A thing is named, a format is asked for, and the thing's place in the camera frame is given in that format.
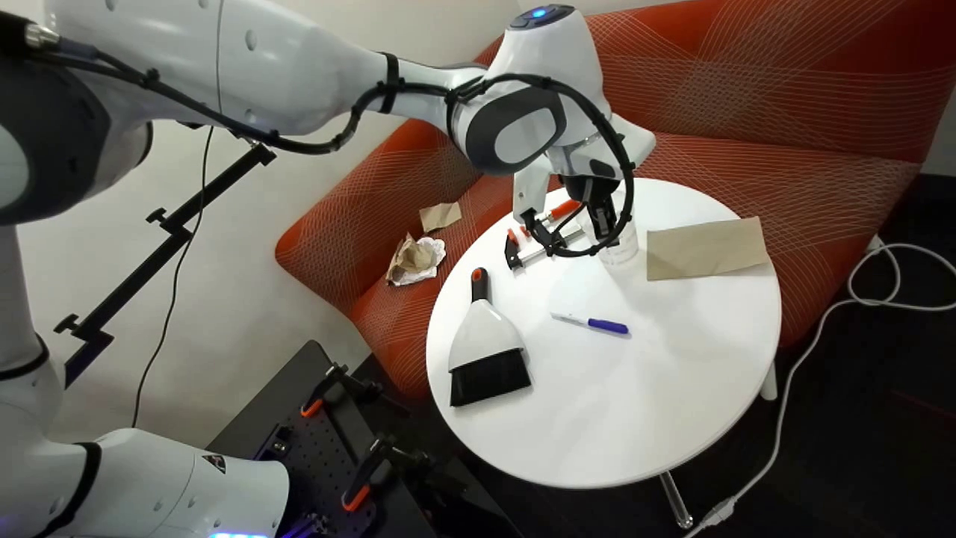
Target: cable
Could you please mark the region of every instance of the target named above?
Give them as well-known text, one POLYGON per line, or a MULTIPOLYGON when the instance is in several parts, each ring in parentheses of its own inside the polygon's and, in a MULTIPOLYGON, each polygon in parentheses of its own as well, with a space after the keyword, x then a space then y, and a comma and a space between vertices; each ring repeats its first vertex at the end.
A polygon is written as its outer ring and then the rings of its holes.
MULTIPOLYGON (((207 142, 204 142, 201 189, 207 189, 207 181, 209 181, 209 148, 212 148, 212 132, 216 132, 216 129, 209 126, 209 132, 207 132, 207 142)), ((128 422, 133 426, 138 426, 138 423, 141 423, 143 388, 146 388, 149 370, 153 370, 153 365, 155 365, 155 358, 159 358, 161 347, 168 344, 170 323, 173 323, 177 301, 179 301, 179 274, 182 274, 182 263, 185 263, 185 258, 188 258, 188 252, 191 252, 191 244, 194 244, 194 238, 197 238, 197 232, 201 232, 201 226, 204 226, 204 213, 207 213, 207 210, 201 210, 197 225, 191 226, 191 238, 185 241, 185 249, 182 249, 182 255, 179 255, 179 259, 177 259, 177 268, 173 268, 173 287, 170 287, 170 304, 168 304, 168 313, 165 313, 165 320, 161 320, 155 349, 153 349, 153 356, 146 358, 146 368, 143 368, 141 383, 138 383, 138 395, 134 395, 134 407, 133 407, 133 422, 128 422)))
POLYGON ((817 323, 817 331, 812 331, 812 340, 806 344, 806 349, 800 353, 800 358, 796 362, 796 368, 785 373, 785 383, 784 383, 784 395, 779 395, 779 413, 776 413, 776 426, 775 426, 775 449, 769 453, 769 462, 733 495, 727 495, 724 501, 717 501, 690 532, 687 538, 712 529, 712 525, 721 525, 724 521, 730 521, 734 513, 734 504, 775 470, 776 456, 779 456, 779 446, 784 446, 784 423, 785 423, 785 410, 788 410, 788 396, 793 396, 793 383, 800 370, 800 365, 812 356, 827 320, 835 310, 841 307, 850 307, 850 304, 863 304, 863 307, 896 307, 896 310, 921 310, 921 313, 944 313, 944 310, 956 310, 956 301, 947 301, 947 304, 914 304, 914 301, 896 301, 899 290, 903 290, 903 268, 899 268, 899 259, 894 252, 918 252, 918 255, 926 255, 932 259, 938 259, 953 278, 956 278, 956 265, 942 258, 938 252, 930 252, 923 244, 914 244, 914 241, 887 241, 881 249, 872 249, 850 274, 845 287, 850 287, 850 299, 841 299, 835 301, 823 320, 817 323), (894 265, 894 290, 881 299, 866 299, 858 292, 858 274, 860 268, 878 258, 878 255, 887 255, 891 265, 894 265))

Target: white power cord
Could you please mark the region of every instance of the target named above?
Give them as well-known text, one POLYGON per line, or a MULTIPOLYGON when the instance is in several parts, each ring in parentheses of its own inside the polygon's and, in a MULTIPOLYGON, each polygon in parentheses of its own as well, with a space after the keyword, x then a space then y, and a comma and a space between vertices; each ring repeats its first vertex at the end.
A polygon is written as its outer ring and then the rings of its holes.
POLYGON ((845 287, 850 287, 850 295, 851 299, 841 299, 835 301, 817 331, 812 331, 812 340, 806 344, 803 356, 796 362, 796 368, 785 373, 785 383, 784 383, 784 396, 779 396, 779 413, 776 413, 776 429, 775 429, 775 449, 770 449, 770 456, 769 462, 733 495, 727 495, 724 501, 717 501, 690 532, 687 538, 712 529, 712 525, 721 525, 724 521, 730 521, 734 513, 734 504, 770 471, 770 465, 776 462, 776 453, 779 453, 779 441, 784 441, 784 417, 785 417, 785 407, 788 407, 788 392, 793 392, 793 383, 800 370, 800 365, 809 358, 809 353, 817 349, 827 320, 835 310, 845 307, 845 304, 863 304, 863 307, 896 307, 896 310, 921 310, 921 313, 942 313, 942 310, 956 310, 956 301, 947 301, 947 304, 912 304, 912 301, 896 301, 899 290, 903 290, 903 268, 899 268, 899 259, 894 252, 918 252, 918 255, 926 255, 932 259, 938 259, 953 278, 956 278, 956 265, 942 258, 938 252, 930 252, 923 244, 914 244, 914 241, 887 241, 876 252, 870 252, 850 274, 845 287), (858 292, 858 272, 878 255, 887 255, 891 265, 894 265, 894 290, 885 295, 885 299, 866 299, 858 292))

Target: small black object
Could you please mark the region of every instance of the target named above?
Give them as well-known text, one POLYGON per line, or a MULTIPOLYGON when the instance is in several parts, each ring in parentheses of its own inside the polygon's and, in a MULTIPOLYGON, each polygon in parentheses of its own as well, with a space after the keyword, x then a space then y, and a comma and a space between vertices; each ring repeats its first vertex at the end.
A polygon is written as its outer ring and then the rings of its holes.
POLYGON ((525 263, 519 259, 519 241, 516 237, 509 231, 504 237, 504 263, 509 268, 524 268, 525 263))
POLYGON ((153 210, 153 213, 146 216, 146 222, 149 222, 149 225, 165 225, 165 222, 168 222, 168 210, 161 210, 161 205, 153 210))
POLYGON ((294 429, 283 423, 274 423, 267 441, 258 449, 258 459, 283 459, 294 449, 294 429))
POLYGON ((394 462, 404 471, 425 471, 430 470, 430 453, 425 450, 404 450, 401 446, 394 446, 391 437, 377 437, 367 449, 367 453, 360 459, 360 470, 352 474, 352 480, 343 486, 342 492, 342 509, 348 513, 361 510, 361 504, 370 500, 373 492, 373 474, 385 465, 394 462))
POLYGON ((490 278, 484 265, 473 272, 473 304, 454 335, 448 373, 452 407, 533 386, 519 331, 490 304, 490 278))
POLYGON ((525 210, 519 216, 524 226, 533 232, 533 238, 552 258, 552 255, 566 255, 569 241, 563 232, 546 231, 545 222, 537 222, 534 210, 525 210))
POLYGON ((322 413, 322 407, 328 404, 328 392, 331 386, 343 386, 355 404, 366 404, 366 401, 373 401, 383 395, 383 386, 379 383, 367 383, 367 379, 355 379, 349 377, 349 368, 343 365, 328 365, 327 377, 310 388, 310 395, 301 401, 301 410, 298 416, 301 417, 313 417, 322 413))
POLYGON ((619 189, 619 181, 612 175, 563 175, 563 181, 575 199, 582 199, 588 205, 594 237, 602 241, 612 238, 619 225, 612 192, 619 189))

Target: paper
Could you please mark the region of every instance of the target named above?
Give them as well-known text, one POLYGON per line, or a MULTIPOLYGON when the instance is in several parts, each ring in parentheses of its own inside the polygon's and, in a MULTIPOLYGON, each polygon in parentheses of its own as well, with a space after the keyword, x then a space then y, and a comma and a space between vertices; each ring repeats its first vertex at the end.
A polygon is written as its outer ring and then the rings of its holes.
POLYGON ((461 222, 461 205, 457 204, 425 205, 419 210, 419 222, 421 222, 421 232, 452 226, 454 222, 461 222))
POLYGON ((446 259, 446 241, 434 237, 421 237, 419 241, 406 237, 391 259, 389 259, 389 284, 409 287, 416 281, 428 281, 439 274, 439 263, 446 259))
POLYGON ((649 231, 649 281, 727 274, 769 259, 760 219, 649 231))

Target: crumpled paper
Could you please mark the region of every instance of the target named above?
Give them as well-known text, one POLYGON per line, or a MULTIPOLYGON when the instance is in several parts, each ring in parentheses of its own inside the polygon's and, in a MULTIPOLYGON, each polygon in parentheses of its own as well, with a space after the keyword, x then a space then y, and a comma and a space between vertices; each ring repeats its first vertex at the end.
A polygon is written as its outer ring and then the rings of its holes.
POLYGON ((412 238, 406 237, 389 263, 385 281, 391 287, 409 287, 439 274, 446 259, 446 241, 434 237, 412 238))
POLYGON ((419 210, 419 222, 425 232, 452 226, 454 222, 461 222, 461 205, 457 204, 425 205, 419 210))

